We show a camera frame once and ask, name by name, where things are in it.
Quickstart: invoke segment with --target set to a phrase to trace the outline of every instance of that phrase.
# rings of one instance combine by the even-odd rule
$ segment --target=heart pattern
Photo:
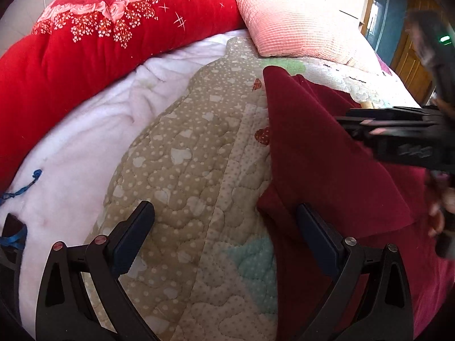
[[[254,138],[260,144],[267,146],[270,143],[270,128],[266,127],[266,128],[261,128],[260,130],[257,130],[256,133],[254,134]]]
[[[251,92],[259,90],[260,88],[262,88],[262,82],[261,82],[261,80],[259,78],[256,78],[256,80],[254,81],[253,89],[251,90]]]

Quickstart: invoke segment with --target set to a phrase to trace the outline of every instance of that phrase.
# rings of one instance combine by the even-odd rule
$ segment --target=blue string
[[[16,196],[22,195],[24,192],[26,192],[31,186],[35,184],[35,182],[38,180],[38,178],[41,176],[41,173],[43,171],[41,169],[37,169],[33,172],[33,181],[31,181],[28,185],[25,187],[22,187],[19,191],[17,192],[5,192],[0,196],[0,206],[8,199],[12,199]]]
[[[13,234],[13,236],[10,237],[0,237],[0,246],[13,246],[17,248],[18,250],[24,250],[25,245],[19,243],[18,241],[22,238],[27,236],[27,226],[23,226],[19,232],[16,234]]]

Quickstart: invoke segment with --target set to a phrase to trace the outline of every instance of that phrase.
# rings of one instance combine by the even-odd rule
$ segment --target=black device
[[[0,237],[0,333],[22,337],[28,336],[19,326],[19,276],[26,238],[27,226],[8,214]]]
[[[416,52],[431,71],[436,92],[455,108],[454,33],[433,11],[410,12]],[[455,183],[455,119],[434,106],[423,109],[351,109],[338,122],[372,149],[377,160],[441,171]],[[436,244],[438,256],[455,259],[455,215],[443,211],[445,227]]]
[[[343,238],[308,205],[297,208],[297,225],[322,272],[332,283],[308,323],[292,341],[410,341],[411,293],[398,247],[364,247]],[[334,333],[361,274],[369,274],[349,327]]]
[[[89,245],[53,245],[38,294],[36,341],[159,341],[118,281],[154,220],[153,205],[142,201],[108,236],[101,234]],[[90,273],[116,333],[99,324],[81,272]]]
[[[305,204],[296,217],[303,239],[333,283],[292,341],[412,340],[411,295],[397,246],[376,249],[361,246],[353,237],[343,238]],[[142,201],[109,236],[99,235],[89,245],[53,245],[38,295],[36,341],[159,341],[118,281],[153,221],[153,205]],[[116,333],[99,324],[81,272],[90,273]],[[353,323],[334,334],[361,274],[369,274],[369,279]]]

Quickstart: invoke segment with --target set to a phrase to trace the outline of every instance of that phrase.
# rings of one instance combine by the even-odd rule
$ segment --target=mint green patch
[[[263,314],[278,313],[277,268],[270,238],[227,250],[252,299]]]
[[[262,59],[261,67],[264,69],[269,65],[275,65],[277,67],[282,67],[290,75],[303,74],[306,71],[305,65],[299,59],[292,58],[267,58]]]

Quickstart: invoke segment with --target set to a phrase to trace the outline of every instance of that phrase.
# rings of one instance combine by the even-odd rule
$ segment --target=beige polka dot quilt
[[[274,251],[255,209],[271,177],[267,65],[376,107],[397,96],[410,103],[390,95],[392,80],[378,84],[378,76],[320,59],[260,58],[249,38],[229,40],[226,55],[201,68],[187,94],[131,145],[87,238],[109,234],[141,200],[153,203],[152,231],[120,282],[163,341],[275,339]],[[111,328],[85,279],[100,322]]]

